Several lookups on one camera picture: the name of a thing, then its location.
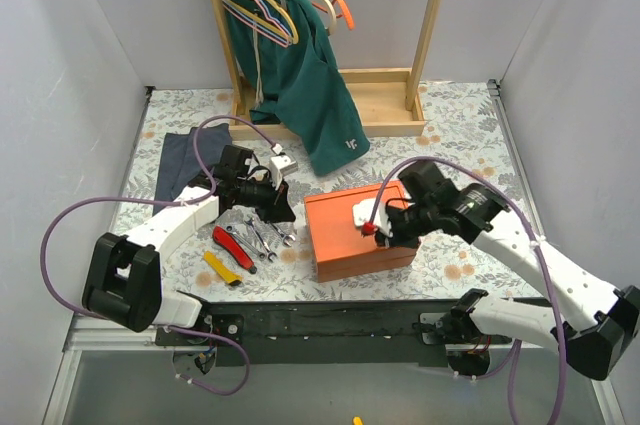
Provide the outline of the steel open-end wrench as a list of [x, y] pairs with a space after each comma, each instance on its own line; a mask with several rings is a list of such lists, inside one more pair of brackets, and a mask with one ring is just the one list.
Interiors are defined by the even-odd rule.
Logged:
[[262, 235], [260, 234], [260, 232], [256, 228], [256, 226], [254, 224], [254, 221], [251, 218], [249, 218], [249, 219], [246, 219], [244, 221], [244, 223], [251, 230], [251, 232], [255, 235], [256, 239], [261, 244], [262, 248], [264, 249], [264, 251], [266, 253], [267, 260], [269, 262], [273, 263], [275, 261], [275, 259], [277, 258], [277, 255], [271, 250], [271, 248], [269, 247], [267, 241], [262, 237]]

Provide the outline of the navy blue cloth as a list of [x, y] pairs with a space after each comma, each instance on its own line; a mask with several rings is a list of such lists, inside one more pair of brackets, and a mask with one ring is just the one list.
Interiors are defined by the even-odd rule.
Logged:
[[[188, 182], [201, 172], [193, 148], [196, 127], [188, 134], [167, 133], [160, 156], [155, 201], [174, 201]], [[220, 160], [223, 149], [232, 144], [229, 125], [221, 123], [204, 128], [198, 134], [198, 150], [205, 165], [212, 168]]]

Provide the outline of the orange drawer box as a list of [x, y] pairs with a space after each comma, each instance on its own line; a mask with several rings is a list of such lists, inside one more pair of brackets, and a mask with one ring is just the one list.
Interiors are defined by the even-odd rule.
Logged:
[[374, 184], [304, 198], [320, 283], [405, 267], [414, 260], [415, 249], [379, 247], [354, 222], [353, 207], [372, 202], [379, 188]]

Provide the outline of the yellow utility knife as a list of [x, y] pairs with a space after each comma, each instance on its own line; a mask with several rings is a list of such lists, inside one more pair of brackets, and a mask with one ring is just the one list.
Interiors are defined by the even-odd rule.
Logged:
[[226, 285], [237, 287], [242, 284], [242, 277], [228, 269], [213, 252], [205, 251], [203, 259]]

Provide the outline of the steel combination wrench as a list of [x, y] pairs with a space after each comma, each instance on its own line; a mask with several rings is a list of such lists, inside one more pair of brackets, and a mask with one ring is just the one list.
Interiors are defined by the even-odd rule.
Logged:
[[287, 233], [281, 226], [276, 223], [269, 223], [270, 228], [278, 235], [284, 247], [291, 248], [296, 242], [296, 237], [291, 233]]

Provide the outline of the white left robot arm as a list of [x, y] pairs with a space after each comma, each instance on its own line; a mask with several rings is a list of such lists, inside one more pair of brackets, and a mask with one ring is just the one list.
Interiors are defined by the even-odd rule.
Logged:
[[252, 167], [252, 150], [227, 145], [219, 161], [191, 179], [178, 197], [123, 235], [106, 233], [96, 242], [83, 295], [83, 307], [131, 331], [176, 326], [193, 345], [213, 331], [200, 299], [163, 287], [161, 268], [186, 240], [224, 212], [243, 206], [266, 223], [292, 222], [286, 176], [297, 162], [274, 146], [265, 166]]

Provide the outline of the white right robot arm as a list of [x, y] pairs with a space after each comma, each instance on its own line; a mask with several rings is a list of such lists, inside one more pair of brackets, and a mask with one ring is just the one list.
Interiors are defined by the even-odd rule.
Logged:
[[639, 332], [639, 289], [616, 287], [582, 269], [536, 234], [515, 203], [475, 176], [459, 189], [442, 160], [415, 157], [396, 165], [406, 208], [374, 201], [380, 247], [415, 248], [433, 232], [456, 236], [507, 266], [547, 305], [509, 301], [472, 288], [426, 331], [449, 342], [482, 336], [519, 339], [558, 353], [576, 372], [606, 379]]

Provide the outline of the floral table mat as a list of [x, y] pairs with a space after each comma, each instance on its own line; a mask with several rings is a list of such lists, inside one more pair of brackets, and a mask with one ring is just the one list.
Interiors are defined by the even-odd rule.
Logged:
[[[153, 198], [166, 133], [186, 134], [204, 119], [230, 112], [227, 91], [153, 92], [134, 142], [132, 164], [126, 169], [121, 195]], [[163, 262], [163, 284], [212, 302], [454, 299], [470, 288], [485, 289], [501, 297], [539, 296], [505, 265], [442, 233], [424, 238], [416, 257], [406, 267], [326, 283], [317, 281], [303, 199], [377, 184], [403, 159], [428, 155], [451, 160], [497, 186], [522, 211], [529, 208], [519, 170], [502, 132], [501, 114], [496, 114], [487, 85], [429, 82], [421, 84], [419, 92], [427, 119], [421, 134], [371, 138], [367, 154], [325, 177], [316, 177], [312, 172], [299, 139], [277, 139], [298, 162], [299, 169], [287, 179], [290, 204], [297, 216], [293, 228], [285, 225], [296, 236], [292, 247], [284, 247], [275, 232], [260, 225], [263, 237], [276, 251], [275, 262], [260, 261], [255, 275], [243, 274], [240, 286], [227, 286], [203, 260], [205, 250], [211, 250], [227, 267], [234, 265], [214, 245], [210, 238], [212, 227], [207, 226]]]

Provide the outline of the steel ratchet wrench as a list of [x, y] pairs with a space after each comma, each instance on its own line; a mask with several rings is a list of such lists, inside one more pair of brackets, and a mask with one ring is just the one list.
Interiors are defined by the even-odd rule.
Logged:
[[244, 245], [249, 251], [251, 251], [254, 255], [256, 255], [260, 260], [264, 260], [267, 258], [266, 254], [256, 248], [251, 242], [243, 237], [233, 226], [228, 225], [225, 227], [225, 230], [241, 245]]

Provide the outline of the wooden clothes rack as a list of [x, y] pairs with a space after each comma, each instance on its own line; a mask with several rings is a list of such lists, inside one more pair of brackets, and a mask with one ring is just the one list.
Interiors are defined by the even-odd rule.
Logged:
[[[441, 0], [428, 0], [413, 65], [407, 68], [342, 69], [346, 86], [354, 99], [365, 133], [370, 137], [417, 136], [425, 118], [419, 83], [431, 43]], [[252, 140], [255, 132], [244, 122], [249, 116], [249, 100], [257, 93], [239, 72], [229, 29], [223, 15], [214, 11], [219, 37], [233, 88], [231, 137]]]

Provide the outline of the green shorts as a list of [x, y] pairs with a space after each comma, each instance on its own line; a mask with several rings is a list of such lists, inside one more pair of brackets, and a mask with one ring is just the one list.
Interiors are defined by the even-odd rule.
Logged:
[[283, 124], [301, 139], [314, 173], [323, 176], [366, 154], [370, 143], [311, 1], [286, 1], [297, 44], [284, 48], [227, 14], [230, 38], [247, 81], [263, 92], [251, 121]]

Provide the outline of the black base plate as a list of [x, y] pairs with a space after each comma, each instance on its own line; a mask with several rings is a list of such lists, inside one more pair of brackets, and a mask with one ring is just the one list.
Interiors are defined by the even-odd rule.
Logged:
[[241, 345], [254, 365], [405, 363], [484, 375], [508, 339], [467, 343], [428, 333], [445, 300], [208, 303], [196, 328]]

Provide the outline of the aluminium frame rail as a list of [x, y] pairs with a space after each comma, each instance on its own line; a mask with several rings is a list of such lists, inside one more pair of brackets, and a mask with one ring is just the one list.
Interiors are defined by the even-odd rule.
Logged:
[[43, 424], [62, 424], [84, 352], [134, 352], [155, 347], [156, 330], [136, 333], [103, 320], [75, 316], [49, 397]]

